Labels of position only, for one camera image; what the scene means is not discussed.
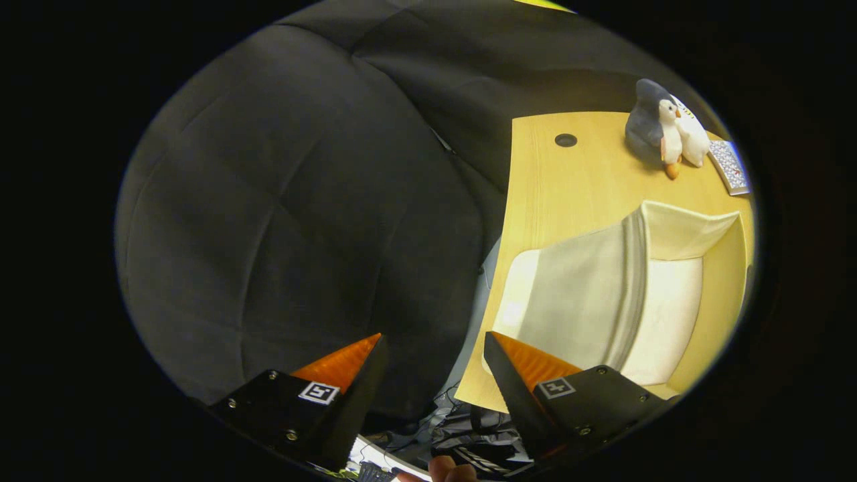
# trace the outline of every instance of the white stuffed toy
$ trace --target white stuffed toy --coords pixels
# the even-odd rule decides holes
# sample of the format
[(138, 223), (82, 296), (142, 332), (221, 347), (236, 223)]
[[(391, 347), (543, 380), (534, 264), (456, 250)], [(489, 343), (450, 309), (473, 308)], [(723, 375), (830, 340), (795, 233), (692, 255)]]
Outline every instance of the white stuffed toy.
[[(684, 107), (678, 99), (675, 101), (680, 108)], [(686, 115), (675, 119), (675, 126), (681, 134), (681, 153), (687, 162), (702, 167), (703, 159), (711, 149), (711, 141), (702, 124), (692, 114), (688, 115), (690, 111), (684, 110)]]

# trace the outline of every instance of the white cloth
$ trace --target white cloth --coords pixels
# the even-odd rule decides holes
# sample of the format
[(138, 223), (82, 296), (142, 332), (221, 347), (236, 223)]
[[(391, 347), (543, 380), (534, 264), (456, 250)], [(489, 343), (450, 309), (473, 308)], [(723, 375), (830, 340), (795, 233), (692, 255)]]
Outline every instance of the white cloth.
[(520, 253), (493, 330), (584, 370), (665, 383), (696, 319), (701, 257), (738, 216), (645, 201), (615, 225)]

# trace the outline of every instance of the black cushion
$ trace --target black cushion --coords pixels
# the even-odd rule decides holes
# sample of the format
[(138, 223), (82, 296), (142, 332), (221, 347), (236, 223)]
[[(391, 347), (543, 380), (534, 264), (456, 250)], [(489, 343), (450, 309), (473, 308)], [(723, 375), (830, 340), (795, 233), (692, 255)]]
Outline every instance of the black cushion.
[(376, 332), (375, 411), (412, 419), (463, 341), (482, 221), (455, 162), (377, 68), (267, 27), (153, 120), (123, 182), (117, 262), (142, 340), (212, 403)]

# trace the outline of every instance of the black fabric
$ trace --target black fabric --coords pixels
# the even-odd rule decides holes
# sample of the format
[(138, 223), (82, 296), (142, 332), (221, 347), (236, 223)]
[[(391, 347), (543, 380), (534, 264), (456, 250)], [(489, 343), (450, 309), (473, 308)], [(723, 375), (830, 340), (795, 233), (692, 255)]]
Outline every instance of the black fabric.
[(464, 340), (482, 222), (375, 67), (294, 27), (207, 66), (153, 120), (117, 208), (118, 272), (154, 358), (211, 403), (389, 337), (375, 411), (418, 417)]
[(333, 39), (388, 74), (461, 159), (504, 196), (512, 118), (629, 112), (642, 77), (725, 135), (672, 70), (579, 15), (511, 0), (328, 0), (280, 23)]

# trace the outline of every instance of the cable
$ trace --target cable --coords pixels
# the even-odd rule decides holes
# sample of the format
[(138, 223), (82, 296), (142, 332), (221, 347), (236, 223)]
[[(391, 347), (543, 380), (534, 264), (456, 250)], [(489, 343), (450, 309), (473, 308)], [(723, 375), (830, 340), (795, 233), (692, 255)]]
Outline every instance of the cable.
[[(456, 403), (456, 402), (452, 401), (452, 398), (451, 398), (451, 397), (449, 397), (449, 392), (450, 392), (450, 391), (452, 391), (452, 389), (457, 388), (459, 383), (461, 383), (461, 380), (458, 380), (458, 381), (457, 381), (457, 382), (456, 382), (452, 387), (450, 387), (450, 388), (446, 389), (446, 391), (445, 391), (445, 392), (443, 392), (442, 394), (437, 395), (437, 396), (432, 400), (432, 402), (436, 402), (438, 399), (440, 399), (441, 397), (445, 396), (446, 398), (449, 398), (450, 402), (452, 403), (452, 408), (450, 409), (449, 413), (452, 413), (452, 411), (454, 411), (456, 408), (461, 407), (461, 404), (462, 404), (463, 402), (461, 402), (461, 401), (460, 401), (460, 402)], [(394, 447), (394, 448), (387, 448), (387, 449), (384, 449), (385, 461), (386, 461), (387, 452), (392, 453), (392, 452), (395, 452), (396, 450), (401, 450), (401, 449), (404, 449), (405, 447), (407, 447), (408, 445), (411, 445), (411, 443), (412, 443), (412, 442), (413, 442), (417, 437), (419, 437), (420, 433), (423, 431), (423, 428), (425, 428), (425, 425), (426, 425), (426, 424), (428, 424), (429, 422), (431, 422), (431, 420), (432, 420), (433, 418), (434, 418), (434, 412), (432, 412), (432, 413), (431, 413), (431, 414), (426, 418), (426, 420), (425, 420), (424, 422), (422, 422), (422, 423), (417, 427), (417, 431), (414, 433), (414, 435), (411, 437), (411, 439), (410, 439), (409, 441), (407, 441), (404, 445), (400, 445), (400, 446), (398, 446), (398, 447)]]

